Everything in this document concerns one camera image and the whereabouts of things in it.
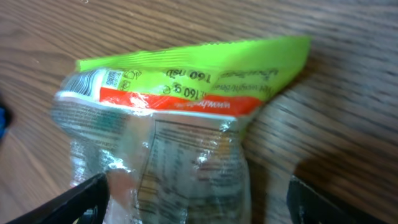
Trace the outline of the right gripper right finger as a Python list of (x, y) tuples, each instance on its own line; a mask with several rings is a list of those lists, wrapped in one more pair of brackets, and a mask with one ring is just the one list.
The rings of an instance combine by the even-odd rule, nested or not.
[(294, 224), (386, 224), (386, 222), (293, 175), (287, 206)]

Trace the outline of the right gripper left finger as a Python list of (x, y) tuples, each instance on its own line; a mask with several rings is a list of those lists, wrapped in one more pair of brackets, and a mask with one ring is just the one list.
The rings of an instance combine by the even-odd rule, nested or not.
[(108, 202), (108, 180), (100, 173), (7, 224), (102, 224)]

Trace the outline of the blue snack bar wrapper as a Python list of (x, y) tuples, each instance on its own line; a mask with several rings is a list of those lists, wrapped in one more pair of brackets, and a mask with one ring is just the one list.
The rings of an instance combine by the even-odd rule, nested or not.
[(12, 122), (12, 113), (4, 103), (1, 103), (0, 113), (0, 139), (2, 139)]

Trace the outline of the green Haribo gummy bag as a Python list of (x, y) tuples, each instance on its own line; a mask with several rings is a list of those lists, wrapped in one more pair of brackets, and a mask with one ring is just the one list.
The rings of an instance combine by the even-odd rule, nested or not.
[(309, 51), (290, 36), (77, 61), (51, 112), (72, 185), (108, 175), (105, 223), (249, 223), (244, 133)]

